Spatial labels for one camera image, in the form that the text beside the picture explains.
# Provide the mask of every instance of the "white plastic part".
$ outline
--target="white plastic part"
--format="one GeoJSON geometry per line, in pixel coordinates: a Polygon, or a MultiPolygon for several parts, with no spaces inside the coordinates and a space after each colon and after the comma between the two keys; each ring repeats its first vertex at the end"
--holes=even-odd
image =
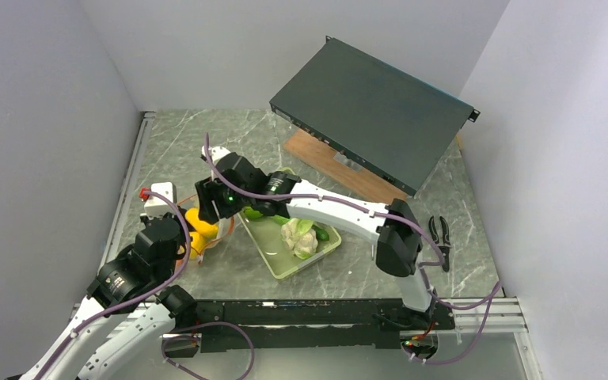
{"type": "MultiPolygon", "coordinates": [[[[166,199],[172,203],[176,203],[176,192],[171,182],[161,182],[150,186],[152,192],[163,195],[166,199]]],[[[143,210],[146,212],[148,218],[160,218],[167,212],[171,212],[171,207],[166,204],[163,200],[156,196],[148,198],[146,203],[143,205],[143,210]]]]}
{"type": "MultiPolygon", "coordinates": [[[[202,157],[206,157],[204,155],[204,151],[203,151],[203,146],[201,147],[201,155],[202,157]]],[[[226,155],[232,153],[229,149],[225,148],[224,146],[213,146],[212,148],[208,148],[208,153],[211,154],[211,160],[213,160],[214,164],[217,164],[218,161],[220,161],[222,158],[224,158],[226,155]]],[[[213,174],[213,172],[211,171],[211,179],[215,179],[215,175],[213,174]]]]}
{"type": "Polygon", "coordinates": [[[372,245],[378,241],[377,228],[383,226],[385,218],[370,217],[368,214],[356,210],[342,203],[323,201],[322,196],[335,196],[368,208],[374,212],[387,212],[385,203],[364,202],[359,199],[339,195],[319,188],[307,180],[297,183],[290,194],[317,194],[315,198],[293,198],[287,204],[287,212],[291,218],[309,219],[321,222],[328,226],[350,232],[360,236],[372,245]]]}
{"type": "Polygon", "coordinates": [[[82,367],[81,380],[105,380],[134,358],[153,340],[176,326],[169,310],[158,303],[152,305],[135,321],[103,344],[82,367]]]}
{"type": "Polygon", "coordinates": [[[395,282],[400,288],[405,307],[415,311],[426,311],[430,307],[432,296],[428,293],[419,270],[413,275],[395,277],[395,282]]]}
{"type": "MultiPolygon", "coordinates": [[[[45,355],[36,363],[36,365],[23,374],[20,380],[31,380],[36,376],[40,368],[48,361],[62,341],[69,336],[72,329],[80,325],[84,320],[93,316],[96,313],[103,311],[104,308],[99,305],[94,298],[84,298],[80,303],[78,312],[75,314],[71,322],[66,326],[64,331],[59,335],[54,344],[47,350],[45,355]]],[[[102,317],[90,323],[76,336],[62,351],[62,354],[46,371],[42,379],[57,380],[63,378],[76,378],[82,366],[87,363],[89,357],[101,346],[106,337],[120,322],[127,319],[128,314],[112,315],[110,317],[102,317]]]]}

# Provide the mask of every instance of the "cauliflower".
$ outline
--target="cauliflower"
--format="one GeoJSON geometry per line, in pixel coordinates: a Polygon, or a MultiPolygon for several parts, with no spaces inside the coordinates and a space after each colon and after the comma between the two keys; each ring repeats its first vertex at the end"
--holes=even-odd
{"type": "Polygon", "coordinates": [[[281,227],[283,242],[302,260],[313,256],[318,247],[316,233],[311,229],[313,226],[314,222],[311,220],[292,218],[281,227]]]}

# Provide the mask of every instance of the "wooden board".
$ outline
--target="wooden board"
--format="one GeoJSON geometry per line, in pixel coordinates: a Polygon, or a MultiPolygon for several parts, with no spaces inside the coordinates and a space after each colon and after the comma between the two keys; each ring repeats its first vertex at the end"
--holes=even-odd
{"type": "Polygon", "coordinates": [[[334,159],[336,150],[308,133],[297,130],[285,144],[285,149],[314,169],[330,176],[354,193],[371,202],[392,203],[407,195],[365,168],[355,171],[334,159]]]}

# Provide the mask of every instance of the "green vegetable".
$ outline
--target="green vegetable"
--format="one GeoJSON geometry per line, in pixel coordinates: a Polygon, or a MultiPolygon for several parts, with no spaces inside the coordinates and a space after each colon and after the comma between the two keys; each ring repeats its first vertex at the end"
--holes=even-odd
{"type": "Polygon", "coordinates": [[[272,220],[273,220],[274,222],[277,222],[277,223],[278,223],[278,224],[280,224],[281,226],[282,226],[282,225],[284,225],[284,224],[285,224],[285,223],[287,223],[287,222],[290,222],[290,219],[289,219],[289,218],[286,218],[286,217],[281,216],[281,215],[274,215],[274,216],[272,216],[272,220]]]}
{"type": "Polygon", "coordinates": [[[302,236],[304,236],[304,234],[309,232],[309,230],[313,226],[314,226],[313,220],[299,219],[299,221],[297,222],[297,230],[295,230],[295,232],[294,232],[294,235],[297,238],[297,240],[299,240],[300,238],[302,238],[302,236]]]}
{"type": "Polygon", "coordinates": [[[316,226],[315,224],[311,227],[316,231],[316,239],[318,241],[329,241],[329,234],[322,227],[316,226]]]}
{"type": "Polygon", "coordinates": [[[252,207],[244,207],[243,214],[250,220],[262,218],[263,215],[258,210],[253,210],[252,207]]]}

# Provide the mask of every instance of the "red cap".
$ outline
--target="red cap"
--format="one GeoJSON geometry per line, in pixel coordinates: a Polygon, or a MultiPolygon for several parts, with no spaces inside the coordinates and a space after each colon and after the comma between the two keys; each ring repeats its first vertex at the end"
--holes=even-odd
{"type": "Polygon", "coordinates": [[[146,194],[146,192],[149,192],[150,189],[149,188],[141,188],[141,191],[139,192],[139,198],[141,198],[144,202],[148,200],[148,198],[150,198],[150,196],[148,196],[146,194]]]}

